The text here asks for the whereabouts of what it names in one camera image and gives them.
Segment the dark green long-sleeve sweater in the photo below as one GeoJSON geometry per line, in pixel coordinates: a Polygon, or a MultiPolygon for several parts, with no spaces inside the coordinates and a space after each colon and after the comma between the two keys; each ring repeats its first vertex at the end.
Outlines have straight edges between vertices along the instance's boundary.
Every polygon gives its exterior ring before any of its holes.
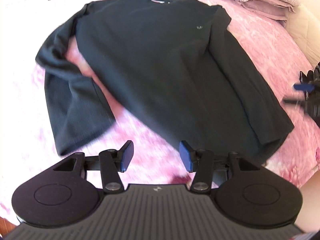
{"type": "Polygon", "coordinates": [[[57,153],[114,124],[105,87],[174,148],[185,140],[265,162],[294,126],[230,22],[223,7],[198,0],[86,4],[36,55],[57,153]]]}

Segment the folded pink sheet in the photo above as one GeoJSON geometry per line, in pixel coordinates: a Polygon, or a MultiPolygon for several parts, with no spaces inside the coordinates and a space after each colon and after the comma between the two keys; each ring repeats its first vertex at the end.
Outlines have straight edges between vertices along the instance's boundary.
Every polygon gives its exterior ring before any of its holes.
{"type": "Polygon", "coordinates": [[[275,20],[285,26],[291,14],[295,13],[294,6],[282,0],[235,0],[245,9],[260,16],[275,20]]]}

